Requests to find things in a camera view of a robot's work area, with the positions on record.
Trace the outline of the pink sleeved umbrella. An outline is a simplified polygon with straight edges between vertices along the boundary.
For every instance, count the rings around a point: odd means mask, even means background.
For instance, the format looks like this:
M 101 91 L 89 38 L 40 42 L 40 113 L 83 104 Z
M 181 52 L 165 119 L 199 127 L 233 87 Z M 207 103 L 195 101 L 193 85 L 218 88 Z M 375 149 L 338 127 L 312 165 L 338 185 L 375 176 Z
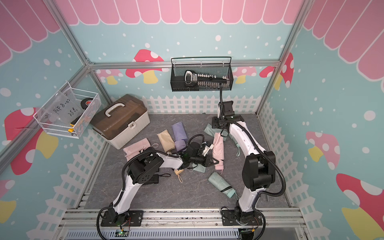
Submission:
M 215 133 L 213 141 L 213 158 L 218 160 L 219 163 L 215 165 L 215 170 L 223 172 L 224 170 L 224 138 L 221 136 L 221 133 Z

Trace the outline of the mint sleeved umbrella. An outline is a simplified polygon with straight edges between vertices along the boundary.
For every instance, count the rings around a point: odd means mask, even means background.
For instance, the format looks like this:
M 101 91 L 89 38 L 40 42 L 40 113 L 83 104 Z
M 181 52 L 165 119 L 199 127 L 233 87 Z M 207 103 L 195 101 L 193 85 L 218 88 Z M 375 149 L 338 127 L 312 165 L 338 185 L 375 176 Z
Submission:
M 193 164 L 193 170 L 200 172 L 200 173 L 205 173 L 206 172 L 206 167 L 200 165 L 200 164 Z
M 223 137 L 224 141 L 226 141 L 227 137 L 229 136 L 229 133 L 226 130 L 214 129 L 211 124 L 207 124 L 204 132 L 211 137 L 214 137 L 216 133 L 219 133 Z

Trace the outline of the purple sleeved umbrella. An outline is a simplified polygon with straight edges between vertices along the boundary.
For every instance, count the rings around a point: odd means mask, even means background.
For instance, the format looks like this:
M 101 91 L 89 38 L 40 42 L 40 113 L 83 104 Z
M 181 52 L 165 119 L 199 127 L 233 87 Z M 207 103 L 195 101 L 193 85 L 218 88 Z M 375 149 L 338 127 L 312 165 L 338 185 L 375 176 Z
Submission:
M 184 125 L 182 122 L 178 122 L 178 123 L 173 124 L 172 130 L 173 130 L 174 137 L 175 137 L 176 141 L 183 140 L 186 142 L 188 140 L 188 137 L 187 137 L 187 134 L 186 134 L 186 131 L 184 129 Z

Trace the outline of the beige sleeved umbrella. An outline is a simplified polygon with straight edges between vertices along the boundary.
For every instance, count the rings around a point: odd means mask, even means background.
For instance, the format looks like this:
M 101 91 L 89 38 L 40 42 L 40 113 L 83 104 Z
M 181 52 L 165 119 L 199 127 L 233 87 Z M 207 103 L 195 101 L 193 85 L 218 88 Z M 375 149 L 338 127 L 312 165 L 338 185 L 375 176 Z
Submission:
M 157 136 L 165 152 L 170 152 L 175 149 L 175 142 L 173 141 L 168 130 L 162 131 L 161 133 L 157 134 Z

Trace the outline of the black umbrella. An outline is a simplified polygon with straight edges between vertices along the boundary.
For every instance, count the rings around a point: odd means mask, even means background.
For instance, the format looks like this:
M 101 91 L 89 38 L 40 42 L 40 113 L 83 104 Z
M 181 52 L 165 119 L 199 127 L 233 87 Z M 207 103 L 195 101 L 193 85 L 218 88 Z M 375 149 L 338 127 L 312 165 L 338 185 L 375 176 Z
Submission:
M 171 174 L 165 173 L 165 174 L 154 174 L 144 185 L 152 185 L 152 184 L 158 184 L 160 181 L 160 178 L 169 178 L 171 177 Z

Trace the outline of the light pink umbrella sleeve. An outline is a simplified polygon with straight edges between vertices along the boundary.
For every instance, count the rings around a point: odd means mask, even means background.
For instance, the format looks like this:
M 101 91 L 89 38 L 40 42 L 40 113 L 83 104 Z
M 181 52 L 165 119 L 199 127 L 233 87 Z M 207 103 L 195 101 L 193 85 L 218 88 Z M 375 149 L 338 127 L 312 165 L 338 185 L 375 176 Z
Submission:
M 124 153 L 126 154 L 126 159 L 129 161 L 136 155 L 140 154 L 142 151 L 146 150 L 151 146 L 147 138 L 144 138 L 132 145 L 129 145 L 123 148 Z

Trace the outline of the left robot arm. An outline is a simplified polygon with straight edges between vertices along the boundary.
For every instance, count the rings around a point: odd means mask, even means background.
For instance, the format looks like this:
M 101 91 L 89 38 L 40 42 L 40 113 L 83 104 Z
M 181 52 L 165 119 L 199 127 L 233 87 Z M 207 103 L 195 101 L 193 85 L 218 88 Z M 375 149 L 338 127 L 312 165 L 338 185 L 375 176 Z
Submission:
M 191 164 L 202 163 L 205 167 L 219 164 L 215 158 L 189 153 L 170 154 L 153 147 L 143 150 L 132 157 L 123 166 L 121 176 L 122 189 L 116 199 L 109 206 L 102 208 L 96 219 L 96 227 L 119 226 L 122 227 L 133 219 L 131 216 L 131 203 L 139 188 L 147 183 L 161 168 L 183 170 Z

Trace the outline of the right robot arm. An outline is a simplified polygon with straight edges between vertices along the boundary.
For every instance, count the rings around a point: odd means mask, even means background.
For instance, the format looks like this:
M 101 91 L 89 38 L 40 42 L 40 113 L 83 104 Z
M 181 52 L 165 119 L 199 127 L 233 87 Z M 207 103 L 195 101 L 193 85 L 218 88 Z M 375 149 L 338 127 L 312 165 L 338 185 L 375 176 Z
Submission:
M 249 132 L 244 118 L 236 115 L 232 101 L 218 103 L 218 116 L 212 120 L 214 129 L 226 130 L 239 144 L 245 155 L 242 179 L 245 185 L 235 209 L 224 214 L 240 225 L 262 223 L 256 204 L 261 195 L 280 197 L 286 191 L 286 180 L 276 164 L 276 156 L 259 145 Z

